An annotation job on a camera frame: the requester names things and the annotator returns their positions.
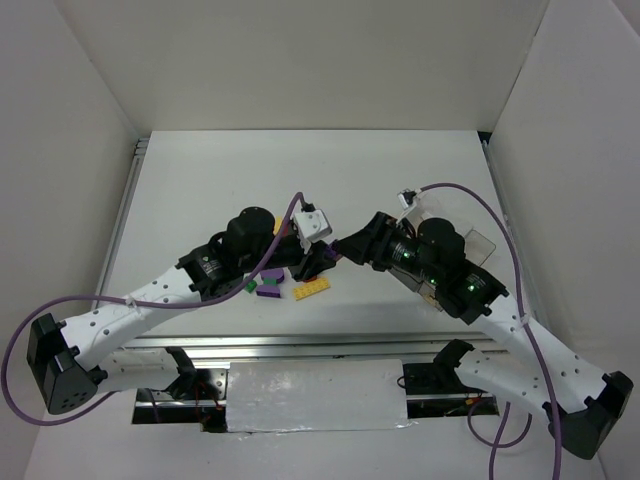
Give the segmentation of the purple round lego piece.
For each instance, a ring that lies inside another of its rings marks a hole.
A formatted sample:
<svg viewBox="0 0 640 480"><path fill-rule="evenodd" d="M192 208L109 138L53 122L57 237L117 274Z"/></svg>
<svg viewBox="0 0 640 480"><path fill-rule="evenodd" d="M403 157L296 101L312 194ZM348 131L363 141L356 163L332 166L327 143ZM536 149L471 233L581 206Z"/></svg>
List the purple round lego piece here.
<svg viewBox="0 0 640 480"><path fill-rule="evenodd" d="M282 268L263 270L261 278L265 284L277 285L285 280L285 272Z"/></svg>

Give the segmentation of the purple arch lego piece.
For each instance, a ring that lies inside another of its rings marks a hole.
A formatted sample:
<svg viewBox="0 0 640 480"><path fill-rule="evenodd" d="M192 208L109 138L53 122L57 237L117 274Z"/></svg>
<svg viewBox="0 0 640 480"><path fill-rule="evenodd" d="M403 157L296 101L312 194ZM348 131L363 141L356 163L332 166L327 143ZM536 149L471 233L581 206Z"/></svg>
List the purple arch lego piece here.
<svg viewBox="0 0 640 480"><path fill-rule="evenodd" d="M281 298L281 290L277 283L259 284L255 289L255 293L259 297Z"/></svg>

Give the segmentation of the small purple lego brick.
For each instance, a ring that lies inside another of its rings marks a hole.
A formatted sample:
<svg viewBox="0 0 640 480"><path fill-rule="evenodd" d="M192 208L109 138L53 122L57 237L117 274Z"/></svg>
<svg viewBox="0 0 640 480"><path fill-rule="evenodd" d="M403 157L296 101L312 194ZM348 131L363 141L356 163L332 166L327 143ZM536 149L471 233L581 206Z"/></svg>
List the small purple lego brick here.
<svg viewBox="0 0 640 480"><path fill-rule="evenodd" d="M326 246L325 256L330 258L333 261L339 261L342 258L342 255L339 252L339 246L337 241L334 241Z"/></svg>

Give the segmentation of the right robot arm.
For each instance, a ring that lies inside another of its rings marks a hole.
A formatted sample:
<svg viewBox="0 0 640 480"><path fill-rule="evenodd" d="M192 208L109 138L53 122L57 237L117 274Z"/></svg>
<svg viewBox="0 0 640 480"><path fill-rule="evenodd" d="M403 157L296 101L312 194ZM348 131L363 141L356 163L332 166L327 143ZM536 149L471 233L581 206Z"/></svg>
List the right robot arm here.
<svg viewBox="0 0 640 480"><path fill-rule="evenodd" d="M595 456L626 408L632 380L590 364L534 318L520 314L507 288L466 258L465 240L448 220L428 218L410 236L379 212L363 229L339 240L337 249L358 265L396 269L434 287L446 314L484 333L531 369L525 374L500 367L453 341L443 353L460 382L517 403L540 420L557 421L548 430L565 450L581 459Z"/></svg>

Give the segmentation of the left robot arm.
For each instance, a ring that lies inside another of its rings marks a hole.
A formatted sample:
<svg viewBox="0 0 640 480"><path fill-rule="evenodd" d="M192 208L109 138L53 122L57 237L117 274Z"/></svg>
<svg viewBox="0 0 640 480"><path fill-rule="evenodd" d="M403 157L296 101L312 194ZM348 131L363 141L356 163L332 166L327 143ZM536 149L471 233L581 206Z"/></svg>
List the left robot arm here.
<svg viewBox="0 0 640 480"><path fill-rule="evenodd" d="M95 395L149 388L180 399L203 375L183 348L130 352L125 344L188 311L225 302L265 270L287 268L306 281L334 267L326 254L332 228L311 204L278 223L248 207L224 231L125 297L102 296L93 310L57 321L48 311L30 323L27 363L52 415Z"/></svg>

